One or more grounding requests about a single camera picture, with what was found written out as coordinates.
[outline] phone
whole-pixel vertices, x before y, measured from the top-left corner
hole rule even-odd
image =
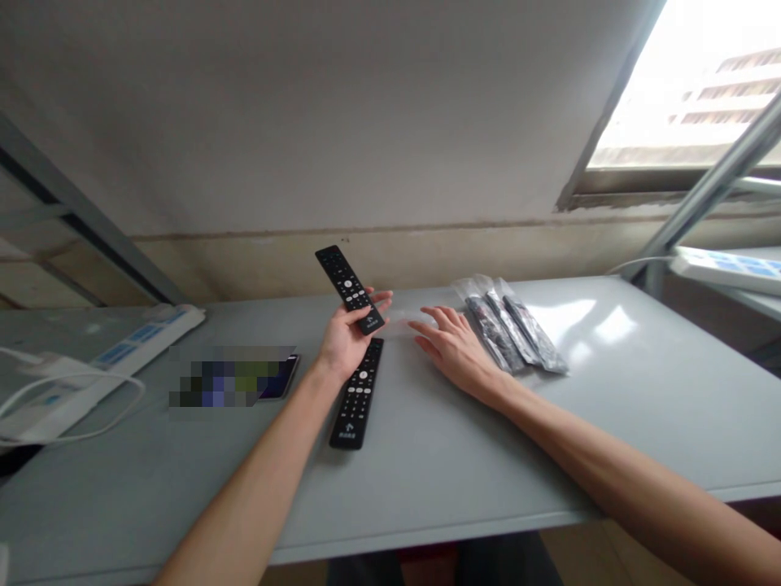
[[[260,393],[258,400],[281,399],[285,396],[293,381],[295,369],[298,367],[300,359],[300,354],[290,354],[286,361],[280,362],[277,376],[267,380],[266,388]]]

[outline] gray desk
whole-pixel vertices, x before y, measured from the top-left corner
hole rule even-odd
[[[767,260],[781,260],[781,247],[740,248],[738,250],[729,250],[725,252],[755,256],[756,258]],[[762,293],[752,293],[751,291],[738,289],[736,287],[722,285],[712,285],[711,287],[759,313],[764,313],[767,317],[772,317],[776,321],[781,321],[781,297],[763,295]]]
[[[725,501],[781,494],[777,378],[618,278],[514,287],[572,367],[568,378],[523,376],[536,392]],[[447,288],[395,296],[401,309],[457,303]],[[326,296],[212,305],[184,343],[298,344],[306,367],[335,304]],[[139,320],[137,310],[5,312],[0,343],[89,358],[106,328],[119,336]],[[49,336],[63,323],[92,332],[83,347],[66,345],[68,333]],[[98,439],[48,448],[2,488],[0,536],[11,543],[15,583],[148,581],[281,407],[210,410],[210,422],[170,422],[166,395],[177,385],[170,372],[161,360],[144,369],[149,395],[130,420]],[[5,379],[2,385],[10,391]],[[130,393],[110,396],[95,417],[110,417],[128,399],[123,392]],[[454,389],[410,338],[387,341],[374,401],[361,451],[329,449],[324,430],[273,562],[597,514],[522,433]]]

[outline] finger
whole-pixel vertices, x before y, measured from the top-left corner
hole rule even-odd
[[[454,326],[459,326],[461,324],[460,320],[458,319],[458,313],[456,312],[455,309],[449,308],[445,305],[438,305],[437,309],[441,309],[442,313],[445,314],[447,319],[449,319],[450,323],[453,324]]]
[[[371,310],[372,306],[366,305],[361,309],[356,309],[355,311],[345,313],[342,320],[349,326],[350,324],[354,324],[356,321],[368,316]]]
[[[385,318],[385,324],[382,327],[378,327],[375,331],[373,331],[371,334],[369,334],[369,337],[373,338],[374,336],[379,334],[381,331],[385,330],[385,326],[388,325],[389,321],[390,321],[390,318],[386,317]]]
[[[386,299],[390,299],[393,297],[393,291],[380,291],[379,293],[375,293],[371,296],[372,303],[377,305],[380,301],[384,301]]]
[[[439,350],[431,343],[431,340],[424,338],[423,336],[415,336],[415,343],[423,348],[423,352],[428,354],[437,366],[442,364],[442,354],[440,354]]]
[[[391,306],[392,303],[393,303],[393,300],[390,300],[390,299],[386,300],[385,303],[383,303],[382,305],[377,307],[377,311],[379,313],[384,313]]]
[[[452,324],[450,323],[450,320],[447,319],[447,316],[440,308],[421,308],[421,311],[423,313],[428,313],[430,316],[434,318],[434,320],[437,322],[437,326],[439,326],[439,329],[442,331],[447,331],[452,329]]]
[[[413,330],[423,334],[427,338],[437,339],[442,334],[441,331],[423,323],[422,321],[408,321],[407,323]]]

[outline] clear plastic packaging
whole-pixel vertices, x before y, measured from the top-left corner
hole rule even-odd
[[[526,339],[534,347],[542,361],[542,366],[548,372],[567,374],[569,366],[564,358],[556,350],[556,346],[543,330],[542,326],[534,319],[534,316],[526,306],[518,299],[515,291],[507,284],[504,279],[496,281],[496,289],[502,296],[504,307],[513,317],[513,320],[523,330]]]
[[[413,338],[419,335],[409,326],[410,321],[420,321],[428,326],[437,327],[434,318],[419,309],[391,309],[384,314],[384,318],[388,320],[388,325],[377,335],[385,339]]]
[[[502,304],[502,299],[496,293],[494,288],[494,282],[491,277],[486,275],[476,274],[473,275],[475,284],[478,286],[478,290],[494,310],[494,313],[499,320],[504,324],[504,328],[507,331],[510,339],[513,341],[513,345],[518,350],[518,353],[523,358],[523,361],[528,365],[539,366],[542,361],[539,358],[539,354],[534,347],[529,343],[529,340],[524,336],[523,331],[517,323],[507,313],[507,309]]]
[[[474,280],[471,278],[459,279],[452,283],[452,287],[461,300],[466,303],[466,308],[478,327],[478,335],[496,364],[504,372],[510,374],[521,372],[526,366],[521,355],[513,345],[513,341],[508,336],[502,322],[494,314],[494,310],[480,295],[480,290]]]

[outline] remote control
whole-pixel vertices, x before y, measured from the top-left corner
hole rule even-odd
[[[358,369],[344,383],[342,403],[336,413],[329,445],[336,449],[358,450],[364,444],[369,406],[374,396],[374,381],[382,354],[382,340],[374,338],[366,349]]]
[[[347,311],[360,309],[366,305],[371,305],[372,310],[369,315],[358,321],[358,327],[364,333],[369,335],[375,330],[379,330],[385,325],[385,320],[374,307],[374,303],[369,298],[369,294],[364,291],[364,286],[360,284],[358,277],[350,268],[347,259],[339,250],[339,247],[323,248],[315,252],[315,256],[325,271],[325,274],[331,279],[336,287],[336,291],[344,301]]]

